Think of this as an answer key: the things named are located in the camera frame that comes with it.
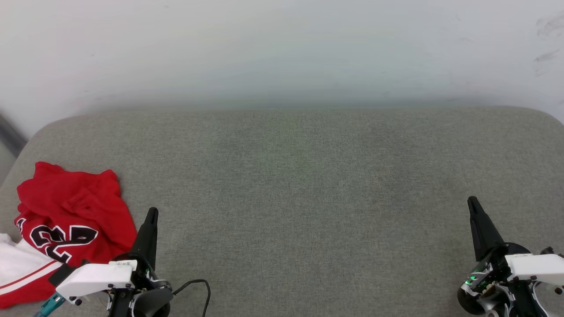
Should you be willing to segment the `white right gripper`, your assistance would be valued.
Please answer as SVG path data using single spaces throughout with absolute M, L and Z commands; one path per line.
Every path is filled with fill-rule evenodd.
M 477 197 L 467 199 L 476 267 L 464 279 L 464 294 L 489 294 L 495 288 L 508 289 L 524 282 L 531 293 L 541 284 L 555 293 L 563 293 L 563 255 L 547 247 L 532 254 L 517 243 L 505 243 Z

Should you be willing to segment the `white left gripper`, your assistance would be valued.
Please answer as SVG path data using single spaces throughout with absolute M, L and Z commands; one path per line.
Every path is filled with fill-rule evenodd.
M 157 277 L 156 250 L 159 211 L 150 207 L 138 230 L 131 253 L 119 255 L 107 264 L 89 263 L 69 273 L 55 290 L 66 300 L 98 292 L 131 291 L 134 294 L 171 288 L 169 281 Z

